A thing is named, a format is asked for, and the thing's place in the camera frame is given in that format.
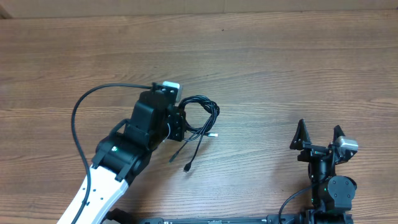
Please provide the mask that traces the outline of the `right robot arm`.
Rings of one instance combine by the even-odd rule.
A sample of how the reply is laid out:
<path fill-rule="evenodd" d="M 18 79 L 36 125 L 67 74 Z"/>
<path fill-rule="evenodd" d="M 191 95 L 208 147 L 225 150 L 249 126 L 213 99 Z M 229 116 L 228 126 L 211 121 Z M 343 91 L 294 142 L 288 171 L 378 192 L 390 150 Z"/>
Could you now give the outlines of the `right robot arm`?
<path fill-rule="evenodd" d="M 327 146 L 314 145 L 305 125 L 298 122 L 290 148 L 298 150 L 297 160 L 308 164 L 311 184 L 290 199 L 311 191 L 312 208 L 306 208 L 295 223 L 353 223 L 346 212 L 352 209 L 357 183 L 350 177 L 337 175 L 336 166 L 348 162 L 359 149 L 358 142 L 346 136 L 340 126 L 333 128 L 333 140 Z"/>

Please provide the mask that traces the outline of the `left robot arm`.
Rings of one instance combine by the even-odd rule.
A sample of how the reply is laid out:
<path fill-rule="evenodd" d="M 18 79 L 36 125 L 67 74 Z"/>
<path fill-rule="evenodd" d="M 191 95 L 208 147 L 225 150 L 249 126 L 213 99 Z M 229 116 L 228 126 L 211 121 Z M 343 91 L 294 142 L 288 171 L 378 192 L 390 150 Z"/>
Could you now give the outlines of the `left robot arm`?
<path fill-rule="evenodd" d="M 175 104 L 180 90 L 162 86 L 144 91 L 132 116 L 119 122 L 96 147 L 80 190 L 59 223 L 101 223 L 166 139 L 182 141 L 185 113 Z"/>

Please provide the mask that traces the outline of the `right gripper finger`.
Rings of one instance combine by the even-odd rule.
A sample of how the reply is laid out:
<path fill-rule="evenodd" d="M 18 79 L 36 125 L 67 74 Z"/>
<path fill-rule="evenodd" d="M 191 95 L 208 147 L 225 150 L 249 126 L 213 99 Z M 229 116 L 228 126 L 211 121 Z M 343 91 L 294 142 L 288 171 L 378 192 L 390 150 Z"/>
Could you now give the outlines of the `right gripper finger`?
<path fill-rule="evenodd" d="M 307 127 L 305 125 L 305 120 L 300 119 L 298 122 L 297 130 L 295 132 L 294 138 L 290 143 L 290 149 L 301 151 L 303 149 L 309 148 L 312 145 L 310 140 Z"/>
<path fill-rule="evenodd" d="M 336 125 L 333 128 L 333 145 L 342 145 L 342 141 L 345 140 L 345 134 L 340 127 L 340 125 Z"/>

